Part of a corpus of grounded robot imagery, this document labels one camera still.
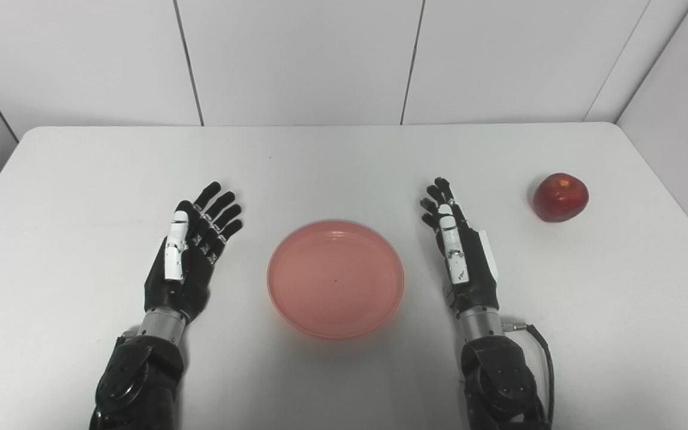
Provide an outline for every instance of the tabletop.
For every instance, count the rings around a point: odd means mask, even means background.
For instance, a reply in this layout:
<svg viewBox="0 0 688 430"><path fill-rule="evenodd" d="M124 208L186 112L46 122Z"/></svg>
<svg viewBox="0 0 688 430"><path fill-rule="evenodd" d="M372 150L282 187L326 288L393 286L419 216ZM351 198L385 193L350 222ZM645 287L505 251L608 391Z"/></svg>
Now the tabletop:
<svg viewBox="0 0 688 430"><path fill-rule="evenodd" d="M556 171L590 202L544 223L528 196ZM418 205L439 175L488 231L500 312L551 345L554 428L688 428L688 218L619 128L576 123L30 131L0 174L0 429L87 427L172 211L211 180L238 195L245 228L186 330L181 428L464 428ZM275 247L328 219L379 232L404 266L398 311L364 337L309 337L268 296ZM512 338L543 395L540 351Z"/></svg>

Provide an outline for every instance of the pink plate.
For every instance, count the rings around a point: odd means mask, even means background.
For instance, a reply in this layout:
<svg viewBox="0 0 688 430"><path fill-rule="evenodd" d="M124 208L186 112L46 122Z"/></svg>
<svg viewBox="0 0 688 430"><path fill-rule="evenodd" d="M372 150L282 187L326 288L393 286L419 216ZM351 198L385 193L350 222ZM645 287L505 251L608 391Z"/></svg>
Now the pink plate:
<svg viewBox="0 0 688 430"><path fill-rule="evenodd" d="M346 339L376 329L397 309L402 264L389 242L360 224L323 221L292 232L267 271L281 315L305 333Z"/></svg>

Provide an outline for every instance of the robotic hand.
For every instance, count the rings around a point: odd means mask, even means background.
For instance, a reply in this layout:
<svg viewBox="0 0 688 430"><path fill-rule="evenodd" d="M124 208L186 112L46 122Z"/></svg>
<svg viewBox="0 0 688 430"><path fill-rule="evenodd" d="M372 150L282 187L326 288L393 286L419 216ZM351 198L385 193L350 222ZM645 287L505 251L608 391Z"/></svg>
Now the robotic hand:
<svg viewBox="0 0 688 430"><path fill-rule="evenodd" d="M508 324L507 330L527 330L546 351L549 364L549 414L543 411L538 390L522 348L504 336L495 294L497 269L485 231L470 228L453 198L450 183L438 177L426 188L422 220L437 236L445 257L450 291L448 303L464 335L461 371L466 379L467 414L474 430L551 428L552 365L543 337L530 325ZM511 421L523 416L522 422Z"/></svg>
<svg viewBox="0 0 688 430"><path fill-rule="evenodd" d="M214 263L243 224L232 191L206 187L182 201L145 281L145 318L116 340L95 394L90 430L173 430L174 399L184 373L177 347L186 324L205 308Z"/></svg>

